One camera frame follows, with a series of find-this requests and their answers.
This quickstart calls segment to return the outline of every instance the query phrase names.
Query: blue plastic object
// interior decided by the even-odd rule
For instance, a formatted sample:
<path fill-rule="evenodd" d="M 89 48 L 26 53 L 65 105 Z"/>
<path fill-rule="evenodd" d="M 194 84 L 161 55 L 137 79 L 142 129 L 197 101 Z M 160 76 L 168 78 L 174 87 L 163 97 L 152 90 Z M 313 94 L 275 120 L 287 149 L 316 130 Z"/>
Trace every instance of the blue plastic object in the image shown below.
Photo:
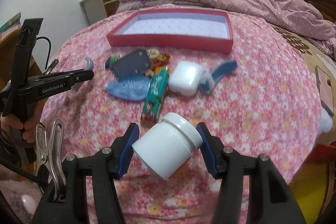
<path fill-rule="evenodd" d="M 201 146 L 201 153 L 204 159 L 205 166 L 207 167 L 208 173 L 212 175 L 213 178 L 217 178 L 218 170 L 216 168 L 216 158 L 213 153 L 211 146 L 202 130 L 202 127 L 198 124 L 196 130 L 201 135 L 203 144 Z"/>
<path fill-rule="evenodd" d="M 134 75 L 123 80 L 108 83 L 107 91 L 118 98 L 129 101 L 143 101 L 147 97 L 151 82 L 144 75 Z"/>
<path fill-rule="evenodd" d="M 222 77 L 237 69 L 235 60 L 229 60 L 220 64 L 211 74 L 204 75 L 199 81 L 199 90 L 205 94 L 210 94 Z"/>
<path fill-rule="evenodd" d="M 122 176 L 127 173 L 127 170 L 129 168 L 133 156 L 132 144 L 134 144 L 138 139 L 139 139 L 139 126 L 136 125 L 133 128 L 132 132 L 130 133 L 127 142 L 124 146 L 124 149 L 119 157 L 119 167 L 117 174 L 120 178 L 122 178 Z"/>

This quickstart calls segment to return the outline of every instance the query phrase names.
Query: white jar lid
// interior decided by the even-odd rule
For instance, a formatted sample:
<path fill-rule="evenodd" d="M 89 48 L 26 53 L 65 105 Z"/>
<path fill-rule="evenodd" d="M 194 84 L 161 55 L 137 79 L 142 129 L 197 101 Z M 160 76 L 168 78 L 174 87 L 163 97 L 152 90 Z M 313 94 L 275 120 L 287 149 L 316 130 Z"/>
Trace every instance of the white jar lid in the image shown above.
<path fill-rule="evenodd" d="M 169 112 L 163 118 L 162 121 L 168 122 L 172 126 L 178 128 L 186 137 L 191 141 L 194 150 L 201 147 L 203 140 L 196 128 L 193 127 L 186 119 L 180 115 Z"/>

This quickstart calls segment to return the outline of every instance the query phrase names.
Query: metal clip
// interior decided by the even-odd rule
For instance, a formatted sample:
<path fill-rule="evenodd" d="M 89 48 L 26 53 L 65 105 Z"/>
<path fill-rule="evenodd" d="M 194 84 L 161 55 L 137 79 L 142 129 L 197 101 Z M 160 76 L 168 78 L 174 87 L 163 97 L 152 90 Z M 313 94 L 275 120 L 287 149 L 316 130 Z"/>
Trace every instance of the metal clip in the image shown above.
<path fill-rule="evenodd" d="M 42 123 L 36 125 L 36 175 L 48 180 L 49 174 L 55 185 L 53 202 L 62 200 L 66 188 L 66 179 L 62 170 L 61 148 L 64 125 L 61 120 L 55 120 L 51 127 L 49 141 L 47 142 L 46 130 Z M 44 189 L 38 185 L 41 193 Z"/>
<path fill-rule="evenodd" d="M 42 75 L 48 75 L 58 64 L 58 59 L 55 59 L 50 66 L 42 73 Z"/>

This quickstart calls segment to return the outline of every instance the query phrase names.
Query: white jar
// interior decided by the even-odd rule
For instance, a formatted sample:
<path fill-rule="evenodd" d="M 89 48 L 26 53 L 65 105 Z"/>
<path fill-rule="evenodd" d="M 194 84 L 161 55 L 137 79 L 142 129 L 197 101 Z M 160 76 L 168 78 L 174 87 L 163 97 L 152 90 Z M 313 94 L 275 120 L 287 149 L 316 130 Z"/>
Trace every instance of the white jar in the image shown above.
<path fill-rule="evenodd" d="M 168 113 L 133 145 L 134 153 L 160 178 L 169 177 L 202 145 L 202 137 L 186 119 Z"/>

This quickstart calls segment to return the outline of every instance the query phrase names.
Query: wooden headboard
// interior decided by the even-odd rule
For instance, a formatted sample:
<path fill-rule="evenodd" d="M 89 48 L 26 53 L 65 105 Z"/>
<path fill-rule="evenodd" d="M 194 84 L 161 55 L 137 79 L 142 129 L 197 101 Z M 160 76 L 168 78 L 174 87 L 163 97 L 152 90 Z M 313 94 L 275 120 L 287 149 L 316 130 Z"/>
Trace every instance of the wooden headboard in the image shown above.
<path fill-rule="evenodd" d="M 320 11 L 323 18 L 336 23 L 336 0 L 304 0 Z"/>

